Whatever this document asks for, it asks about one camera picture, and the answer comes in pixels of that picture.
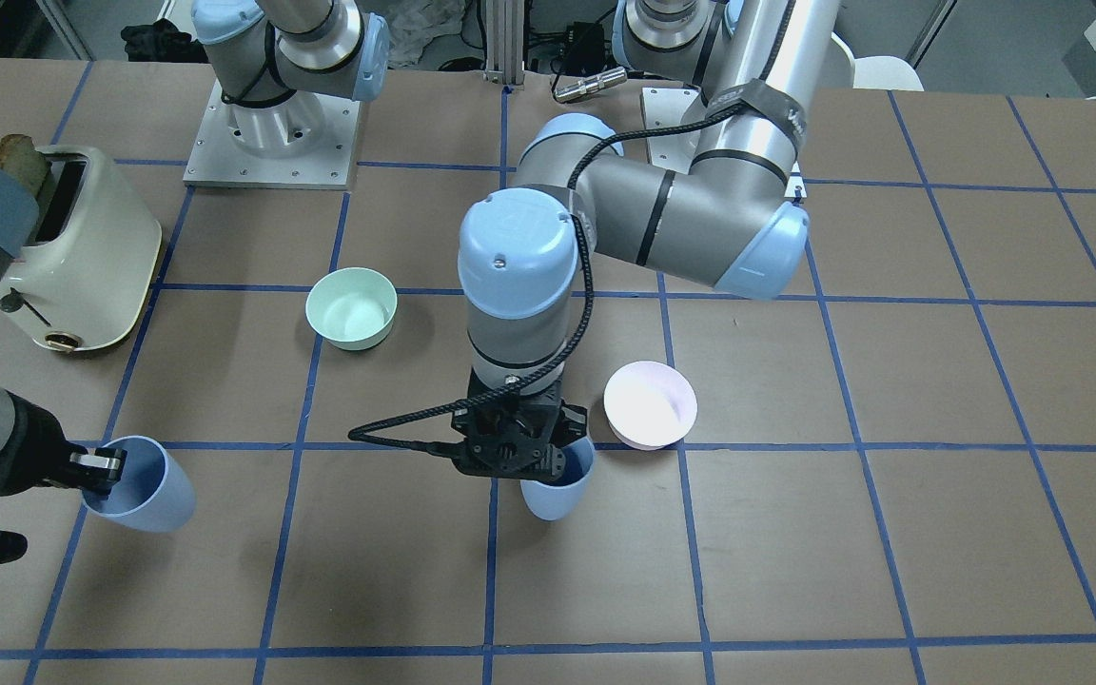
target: metal connector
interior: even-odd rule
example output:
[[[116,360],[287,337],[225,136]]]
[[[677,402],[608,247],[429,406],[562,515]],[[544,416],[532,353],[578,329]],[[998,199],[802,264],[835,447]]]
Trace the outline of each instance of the metal connector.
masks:
[[[582,98],[587,95],[594,95],[600,90],[620,85],[620,83],[626,81],[628,81],[628,69],[616,67],[605,70],[605,72],[582,78],[579,82],[573,83],[573,85],[567,85],[553,91],[552,95],[557,99],[558,103],[574,103],[574,101],[582,100]]]

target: metal mounting plate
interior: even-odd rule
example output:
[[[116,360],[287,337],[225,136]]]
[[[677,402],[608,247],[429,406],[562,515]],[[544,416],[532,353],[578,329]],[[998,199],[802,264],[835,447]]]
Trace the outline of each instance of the metal mounting plate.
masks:
[[[357,110],[361,103],[316,94],[327,129],[316,147],[283,159],[250,153],[232,139],[227,105],[214,82],[197,139],[189,152],[184,183],[216,187],[297,187],[306,191],[347,191],[353,182],[357,150]]]
[[[646,121],[646,128],[652,130],[664,126],[678,126],[683,122],[684,113],[687,113],[697,96],[699,92],[693,88],[642,88],[640,111]],[[696,151],[696,136],[697,134],[664,135],[661,138],[646,139],[646,145],[649,147],[649,163],[655,168],[673,170],[675,173],[688,173],[693,152]],[[795,163],[784,197],[792,199],[797,191],[800,191],[801,196],[806,198],[806,182],[801,179],[801,169]]]

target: gray floor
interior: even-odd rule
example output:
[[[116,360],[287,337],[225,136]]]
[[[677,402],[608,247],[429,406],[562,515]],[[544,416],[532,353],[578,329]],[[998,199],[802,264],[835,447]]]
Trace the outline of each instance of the gray floor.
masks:
[[[847,0],[836,31],[857,56],[905,56],[939,0]],[[68,0],[70,21],[96,58],[123,60],[121,27],[153,21],[161,0],[96,3]],[[573,21],[593,21],[606,0],[558,0],[535,3],[530,24],[559,32]],[[1096,18],[1093,0],[962,0],[943,26],[918,72],[926,90],[1004,92],[1009,95],[1078,98],[1096,95],[1096,56],[1084,45],[1084,31]],[[465,18],[465,37],[480,43],[475,8]],[[50,39],[36,57],[69,58]],[[457,35],[426,46],[418,69],[438,69],[456,57],[480,56]],[[540,72],[548,72],[553,47],[543,47]]]

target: cup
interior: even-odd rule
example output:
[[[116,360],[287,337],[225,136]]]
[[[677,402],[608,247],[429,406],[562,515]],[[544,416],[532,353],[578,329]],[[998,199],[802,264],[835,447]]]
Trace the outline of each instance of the cup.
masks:
[[[396,286],[363,267],[338,270],[319,278],[307,295],[307,323],[342,350],[366,350],[391,333]]]
[[[620,442],[639,450],[661,450],[696,424],[696,391],[665,364],[627,364],[603,390],[608,425]]]
[[[521,480],[523,502],[544,521],[560,521],[582,501],[595,471],[595,443],[582,437],[566,446],[566,472],[556,482]]]
[[[145,435],[129,435],[104,447],[125,450],[126,465],[112,493],[83,491],[83,506],[88,511],[147,533],[171,533],[191,520],[197,495],[163,445]]]

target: small bowl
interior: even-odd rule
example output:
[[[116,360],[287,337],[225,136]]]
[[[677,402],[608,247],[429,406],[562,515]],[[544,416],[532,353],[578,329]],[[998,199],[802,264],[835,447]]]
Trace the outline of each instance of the small bowl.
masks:
[[[661,450],[696,424],[696,393],[688,379],[665,364],[624,365],[603,390],[608,425],[620,442],[639,450]]]
[[[319,278],[307,295],[307,323],[342,350],[381,343],[396,318],[396,287],[374,270],[349,267]]]

